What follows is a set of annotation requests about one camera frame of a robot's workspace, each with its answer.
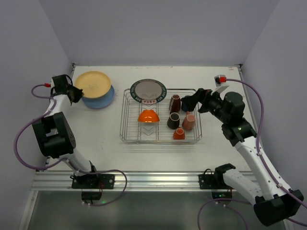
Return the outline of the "green rimmed printed plate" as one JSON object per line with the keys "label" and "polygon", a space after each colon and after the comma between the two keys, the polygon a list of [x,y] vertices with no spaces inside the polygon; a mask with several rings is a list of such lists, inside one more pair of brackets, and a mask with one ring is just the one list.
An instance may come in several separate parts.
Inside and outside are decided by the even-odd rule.
{"label": "green rimmed printed plate", "polygon": [[167,95],[167,88],[161,82],[154,79],[142,79],[130,87],[132,98],[142,104],[156,104]]}

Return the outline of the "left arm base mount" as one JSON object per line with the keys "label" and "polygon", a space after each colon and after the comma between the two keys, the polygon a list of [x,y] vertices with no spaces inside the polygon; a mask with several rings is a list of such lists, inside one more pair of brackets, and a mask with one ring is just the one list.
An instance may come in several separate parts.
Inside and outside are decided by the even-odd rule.
{"label": "left arm base mount", "polygon": [[73,189],[98,189],[98,192],[82,192],[81,199],[84,202],[91,202],[100,200],[102,191],[104,189],[113,189],[115,176],[113,174],[97,174],[97,175],[71,175],[71,187]]}

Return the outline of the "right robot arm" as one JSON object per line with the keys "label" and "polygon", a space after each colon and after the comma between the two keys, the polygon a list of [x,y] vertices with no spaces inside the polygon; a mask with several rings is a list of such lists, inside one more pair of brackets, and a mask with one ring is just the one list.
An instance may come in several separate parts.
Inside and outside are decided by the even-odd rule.
{"label": "right robot arm", "polygon": [[224,98],[219,92],[198,89],[192,96],[181,99],[193,111],[201,104],[199,113],[209,112],[222,122],[225,138],[244,158],[257,182],[243,176],[235,166],[225,164],[215,168],[216,183],[239,192],[252,206],[264,226],[294,216],[304,200],[300,190],[293,190],[278,174],[264,150],[257,144],[257,133],[243,117],[245,103],[241,94],[228,92]]}

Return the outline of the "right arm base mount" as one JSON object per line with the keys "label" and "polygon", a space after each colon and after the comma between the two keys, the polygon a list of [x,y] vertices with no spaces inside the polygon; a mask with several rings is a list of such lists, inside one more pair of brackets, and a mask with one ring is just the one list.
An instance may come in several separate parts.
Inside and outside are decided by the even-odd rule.
{"label": "right arm base mount", "polygon": [[212,199],[233,198],[232,188],[227,186],[215,171],[206,169],[198,178],[200,189],[210,190]]}

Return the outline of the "yellow plate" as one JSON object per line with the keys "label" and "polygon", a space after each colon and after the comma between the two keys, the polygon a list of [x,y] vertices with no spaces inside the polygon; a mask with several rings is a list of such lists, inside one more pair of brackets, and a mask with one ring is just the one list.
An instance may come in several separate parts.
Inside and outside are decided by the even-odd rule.
{"label": "yellow plate", "polygon": [[86,98],[95,99],[104,96],[111,88],[111,79],[99,71],[88,71],[75,80],[74,86],[83,91]]}

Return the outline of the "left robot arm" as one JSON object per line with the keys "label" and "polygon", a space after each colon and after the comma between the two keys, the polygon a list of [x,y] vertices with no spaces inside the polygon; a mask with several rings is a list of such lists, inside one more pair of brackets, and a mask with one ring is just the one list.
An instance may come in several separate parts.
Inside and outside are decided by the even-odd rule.
{"label": "left robot arm", "polygon": [[73,85],[67,74],[52,77],[49,106],[45,114],[32,123],[41,153],[69,166],[76,176],[95,173],[96,168],[76,149],[76,139],[65,117],[65,112],[80,101],[83,91]]}

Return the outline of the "blue plate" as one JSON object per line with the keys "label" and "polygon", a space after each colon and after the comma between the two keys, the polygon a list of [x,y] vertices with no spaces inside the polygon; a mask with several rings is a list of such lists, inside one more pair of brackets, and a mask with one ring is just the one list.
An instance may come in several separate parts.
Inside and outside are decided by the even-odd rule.
{"label": "blue plate", "polygon": [[103,109],[109,106],[115,98],[115,90],[114,87],[111,86],[110,90],[104,95],[99,98],[86,98],[82,97],[82,101],[86,107],[90,109]]}

